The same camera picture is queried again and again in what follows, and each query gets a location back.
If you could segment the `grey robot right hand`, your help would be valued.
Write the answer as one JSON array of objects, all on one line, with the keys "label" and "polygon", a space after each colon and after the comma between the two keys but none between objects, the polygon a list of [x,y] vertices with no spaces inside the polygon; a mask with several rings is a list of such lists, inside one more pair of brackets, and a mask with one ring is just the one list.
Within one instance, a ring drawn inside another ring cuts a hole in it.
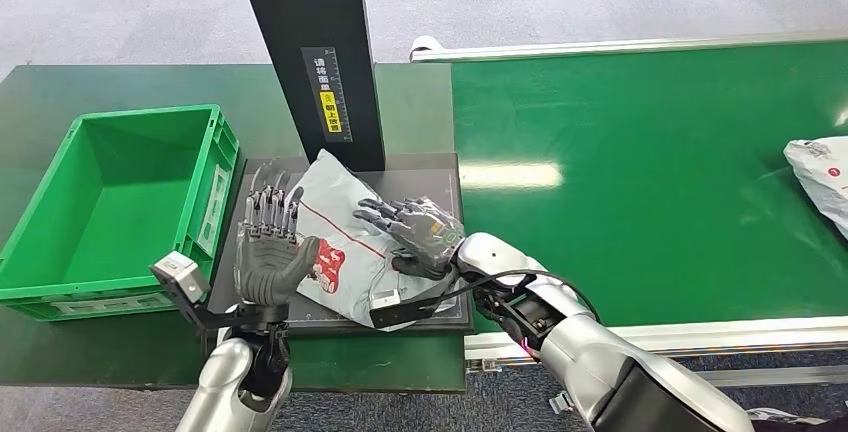
[{"label": "grey robot right hand", "polygon": [[389,202],[363,198],[353,216],[399,244],[391,259],[393,269],[433,281],[452,270],[453,257],[466,238],[463,224],[427,197]]}]

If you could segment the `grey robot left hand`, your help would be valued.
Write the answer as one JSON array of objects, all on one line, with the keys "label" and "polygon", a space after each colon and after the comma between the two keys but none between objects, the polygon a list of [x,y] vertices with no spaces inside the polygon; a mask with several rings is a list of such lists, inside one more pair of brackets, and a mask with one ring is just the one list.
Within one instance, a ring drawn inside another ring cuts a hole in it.
[{"label": "grey robot left hand", "polygon": [[235,286],[243,301],[263,306],[290,302],[300,283],[316,274],[321,239],[301,236],[297,225],[302,187],[276,160],[257,168],[239,223]]}]

